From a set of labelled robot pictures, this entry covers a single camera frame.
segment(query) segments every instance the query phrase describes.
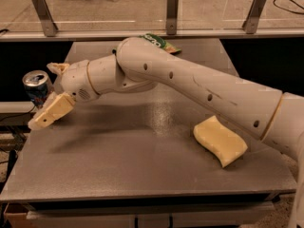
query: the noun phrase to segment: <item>yellow sponge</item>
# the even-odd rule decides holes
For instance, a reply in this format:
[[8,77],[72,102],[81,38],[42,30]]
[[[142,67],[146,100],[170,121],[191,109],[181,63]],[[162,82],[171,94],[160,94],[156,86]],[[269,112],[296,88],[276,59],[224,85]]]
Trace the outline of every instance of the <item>yellow sponge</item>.
[[194,136],[202,146],[218,157],[222,167],[235,161],[247,150],[246,142],[222,125],[216,116],[197,124]]

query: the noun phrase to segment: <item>robot arm segment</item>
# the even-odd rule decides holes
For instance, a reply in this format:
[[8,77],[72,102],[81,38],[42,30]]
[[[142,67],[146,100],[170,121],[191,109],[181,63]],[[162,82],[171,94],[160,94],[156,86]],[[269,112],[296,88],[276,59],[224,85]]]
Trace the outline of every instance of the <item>robot arm segment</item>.
[[304,227],[304,98],[285,93],[263,142],[298,163],[297,188],[289,228]]
[[282,96],[280,90],[177,58],[141,38],[124,40],[117,61],[130,79],[171,86],[257,139],[263,138]]
[[155,82],[135,82],[126,77],[117,65],[115,55],[72,65],[51,63],[47,67],[58,75],[57,80],[64,93],[57,95],[53,92],[47,97],[43,108],[28,123],[31,130],[40,130],[64,117],[73,109],[75,102],[96,100],[109,92],[146,91],[156,85]]

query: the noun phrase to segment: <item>glass panel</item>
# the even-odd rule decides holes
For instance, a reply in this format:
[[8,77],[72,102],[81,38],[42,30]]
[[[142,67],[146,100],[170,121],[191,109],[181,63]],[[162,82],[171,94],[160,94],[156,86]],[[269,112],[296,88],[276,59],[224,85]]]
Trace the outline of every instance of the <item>glass panel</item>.
[[[46,0],[60,31],[164,30],[166,0]],[[304,16],[267,0],[259,28],[304,28]],[[304,0],[295,0],[304,5]],[[241,29],[253,0],[180,0],[178,29]],[[289,0],[287,10],[303,12]],[[0,0],[0,29],[42,31],[31,0]]]

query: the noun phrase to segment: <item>green object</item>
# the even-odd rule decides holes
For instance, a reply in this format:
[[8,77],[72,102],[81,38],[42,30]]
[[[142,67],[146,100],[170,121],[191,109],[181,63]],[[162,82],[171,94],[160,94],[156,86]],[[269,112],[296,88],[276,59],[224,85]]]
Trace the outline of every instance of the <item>green object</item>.
[[140,37],[151,42],[152,44],[156,45],[157,47],[164,49],[168,53],[175,54],[175,53],[181,52],[181,49],[166,42],[160,36],[157,36],[155,34],[147,33],[145,35],[141,35]]

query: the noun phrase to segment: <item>table surface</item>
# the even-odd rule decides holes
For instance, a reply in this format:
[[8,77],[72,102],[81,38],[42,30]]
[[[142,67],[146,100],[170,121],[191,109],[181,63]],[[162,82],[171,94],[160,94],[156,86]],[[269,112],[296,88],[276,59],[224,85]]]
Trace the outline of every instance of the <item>table surface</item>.
[[[172,43],[182,49],[181,58],[236,74],[218,40]],[[67,59],[77,62],[105,56],[116,44],[75,43]],[[29,134],[0,200],[107,200],[295,190],[295,180],[280,153],[223,120],[247,142],[248,150],[222,169],[219,160],[193,136],[194,126],[211,116],[212,112],[165,85],[140,93],[110,93],[89,104],[76,104],[51,127]]]

